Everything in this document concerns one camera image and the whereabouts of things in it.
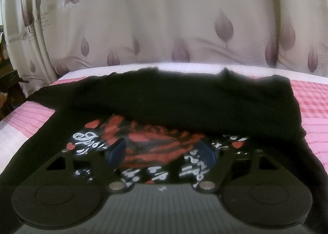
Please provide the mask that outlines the black printed t-shirt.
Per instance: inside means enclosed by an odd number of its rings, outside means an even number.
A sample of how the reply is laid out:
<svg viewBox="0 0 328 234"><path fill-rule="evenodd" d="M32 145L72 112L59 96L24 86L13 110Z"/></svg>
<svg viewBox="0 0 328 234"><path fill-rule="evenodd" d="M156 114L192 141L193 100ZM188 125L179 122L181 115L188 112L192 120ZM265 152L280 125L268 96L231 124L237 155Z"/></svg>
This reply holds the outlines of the black printed t-shirt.
<svg viewBox="0 0 328 234"><path fill-rule="evenodd" d="M221 134L248 137L309 188L313 205L306 225L327 233L327 173L305 141L300 106L287 78L250 79L229 70L211 75L141 69L51 85L29 100L55 113L1 174L1 233L19 226L11 205L13 190L84 124L114 114L212 140Z"/></svg>

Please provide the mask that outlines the pink checkered bed sheet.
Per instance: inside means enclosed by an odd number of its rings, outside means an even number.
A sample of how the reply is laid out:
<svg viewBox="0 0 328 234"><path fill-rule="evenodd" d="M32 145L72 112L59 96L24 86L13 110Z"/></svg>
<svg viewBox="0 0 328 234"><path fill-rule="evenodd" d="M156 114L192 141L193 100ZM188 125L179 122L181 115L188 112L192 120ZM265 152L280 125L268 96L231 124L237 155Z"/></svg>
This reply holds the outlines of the pink checkered bed sheet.
<svg viewBox="0 0 328 234"><path fill-rule="evenodd" d="M65 84L82 80L90 76L103 76L125 73L143 68L158 68L179 73L217 74L227 68L230 71L250 78L281 75L290 79L290 83L301 111L302 126L305 128L306 141L312 152L327 166L327 78L299 73L290 70L200 63L158 63L128 64L71 71L55 81ZM53 109L31 102L25 102L3 120L1 120L1 170L4 170L19 148L33 136L53 115Z"/></svg>

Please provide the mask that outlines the dark wooden furniture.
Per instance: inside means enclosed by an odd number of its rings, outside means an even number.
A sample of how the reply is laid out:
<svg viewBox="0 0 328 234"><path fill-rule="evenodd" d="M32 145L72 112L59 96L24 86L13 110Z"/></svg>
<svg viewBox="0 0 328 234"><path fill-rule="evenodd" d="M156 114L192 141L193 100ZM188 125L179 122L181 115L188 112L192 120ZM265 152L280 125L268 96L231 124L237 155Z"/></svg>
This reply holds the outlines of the dark wooden furniture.
<svg viewBox="0 0 328 234"><path fill-rule="evenodd" d="M21 88L21 83L25 82L12 67L7 54L5 35L1 31L1 120L26 101Z"/></svg>

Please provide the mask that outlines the beige leaf pattern curtain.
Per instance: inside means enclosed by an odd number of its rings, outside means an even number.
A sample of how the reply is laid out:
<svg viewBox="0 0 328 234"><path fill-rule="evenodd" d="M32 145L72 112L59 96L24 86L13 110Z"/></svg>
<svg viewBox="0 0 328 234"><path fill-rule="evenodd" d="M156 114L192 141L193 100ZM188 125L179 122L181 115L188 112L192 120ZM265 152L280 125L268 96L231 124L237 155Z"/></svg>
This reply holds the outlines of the beige leaf pattern curtain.
<svg viewBox="0 0 328 234"><path fill-rule="evenodd" d="M76 70L242 64L327 76L327 0L1 0L30 95Z"/></svg>

